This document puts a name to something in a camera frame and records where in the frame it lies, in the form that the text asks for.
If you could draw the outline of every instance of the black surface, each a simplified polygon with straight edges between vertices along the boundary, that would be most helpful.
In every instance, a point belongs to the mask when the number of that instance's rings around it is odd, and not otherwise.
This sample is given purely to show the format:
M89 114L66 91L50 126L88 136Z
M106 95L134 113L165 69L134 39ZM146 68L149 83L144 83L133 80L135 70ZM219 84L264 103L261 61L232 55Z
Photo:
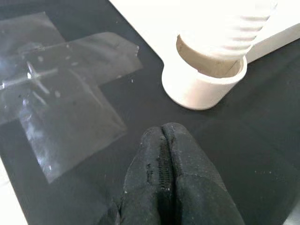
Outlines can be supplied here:
M280 225L299 191L300 40L251 63L216 107L176 105L163 63L106 0L54 0L0 8L0 18L46 11L66 41L111 31L140 46L143 69L101 86L127 135L49 185L18 121L0 127L0 153L29 225L92 224L118 199L151 126L183 124L215 164L247 225Z

